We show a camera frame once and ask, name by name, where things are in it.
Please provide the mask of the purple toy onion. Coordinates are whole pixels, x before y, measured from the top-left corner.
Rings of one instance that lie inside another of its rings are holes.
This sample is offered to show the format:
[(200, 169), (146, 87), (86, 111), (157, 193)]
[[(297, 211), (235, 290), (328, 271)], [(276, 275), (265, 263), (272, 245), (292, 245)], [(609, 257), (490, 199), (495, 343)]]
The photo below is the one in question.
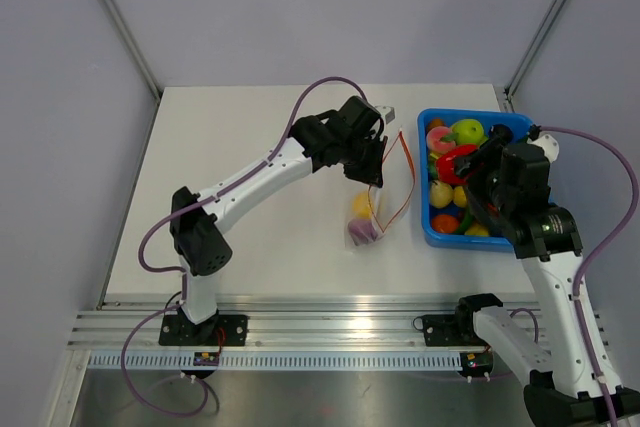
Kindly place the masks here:
[(380, 232), (370, 219), (355, 218), (347, 224), (347, 233), (354, 246), (369, 245), (376, 242)]

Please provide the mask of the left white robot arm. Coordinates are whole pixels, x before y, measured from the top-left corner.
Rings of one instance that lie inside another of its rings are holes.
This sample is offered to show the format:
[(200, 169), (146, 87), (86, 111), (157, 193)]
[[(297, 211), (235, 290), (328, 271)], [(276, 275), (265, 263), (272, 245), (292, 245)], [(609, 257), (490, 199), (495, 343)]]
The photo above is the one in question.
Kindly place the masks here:
[(268, 197), (334, 165), (341, 165), (349, 180), (382, 187), (387, 143), (383, 132), (394, 118), (393, 108), (374, 107), (352, 96), (338, 110), (295, 120), (264, 158), (218, 185), (198, 193), (186, 187), (176, 191), (169, 231), (185, 272), (181, 304), (165, 313), (160, 344), (204, 346), (221, 341), (213, 281), (233, 255), (225, 236)]

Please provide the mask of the yellow toy lemon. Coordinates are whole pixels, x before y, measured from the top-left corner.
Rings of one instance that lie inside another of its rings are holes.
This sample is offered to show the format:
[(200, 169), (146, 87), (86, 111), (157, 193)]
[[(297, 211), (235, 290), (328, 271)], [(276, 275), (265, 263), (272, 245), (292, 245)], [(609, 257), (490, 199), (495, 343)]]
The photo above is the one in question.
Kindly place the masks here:
[(381, 194), (378, 191), (362, 191), (352, 200), (351, 213), (355, 218), (371, 219), (378, 215)]

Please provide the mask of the clear zip top bag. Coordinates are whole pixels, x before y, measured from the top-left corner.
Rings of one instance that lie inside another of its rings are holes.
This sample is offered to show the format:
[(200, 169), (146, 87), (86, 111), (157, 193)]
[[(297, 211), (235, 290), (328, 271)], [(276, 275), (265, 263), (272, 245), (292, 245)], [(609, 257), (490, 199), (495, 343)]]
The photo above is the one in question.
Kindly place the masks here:
[[(367, 186), (357, 191), (347, 205), (344, 241), (348, 250), (355, 251), (380, 243), (388, 236), (394, 226), (400, 222), (409, 210), (417, 183), (415, 161), (411, 154), (404, 129), (400, 127), (393, 139), (389, 140), (382, 158), (382, 187)], [(355, 219), (351, 213), (353, 198), (362, 191), (378, 191), (381, 194), (378, 215), (370, 220), (380, 232), (379, 239), (369, 245), (354, 246), (347, 233), (347, 224)]]

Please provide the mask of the red toy bell pepper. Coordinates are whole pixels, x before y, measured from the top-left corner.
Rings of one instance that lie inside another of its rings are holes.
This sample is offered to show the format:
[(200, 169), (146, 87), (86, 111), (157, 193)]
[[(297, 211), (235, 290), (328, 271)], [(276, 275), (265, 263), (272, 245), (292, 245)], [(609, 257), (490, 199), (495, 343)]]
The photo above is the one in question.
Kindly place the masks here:
[(438, 179), (454, 186), (465, 185), (467, 174), (460, 176), (455, 173), (455, 161), (457, 159), (464, 160), (477, 150), (478, 147), (474, 144), (464, 144), (442, 154), (434, 164)]

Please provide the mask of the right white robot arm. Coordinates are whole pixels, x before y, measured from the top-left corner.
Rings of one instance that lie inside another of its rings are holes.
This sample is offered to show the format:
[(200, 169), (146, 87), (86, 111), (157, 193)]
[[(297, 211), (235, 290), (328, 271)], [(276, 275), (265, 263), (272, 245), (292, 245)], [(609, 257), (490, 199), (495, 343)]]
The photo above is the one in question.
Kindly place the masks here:
[(639, 413), (638, 391), (624, 386), (599, 335), (584, 280), (576, 222), (550, 200), (550, 155), (557, 143), (493, 137), (457, 155), (469, 206), (512, 245), (534, 289), (549, 347), (543, 349), (491, 294), (461, 299), (456, 336), (486, 342), (515, 374), (536, 426), (615, 426)]

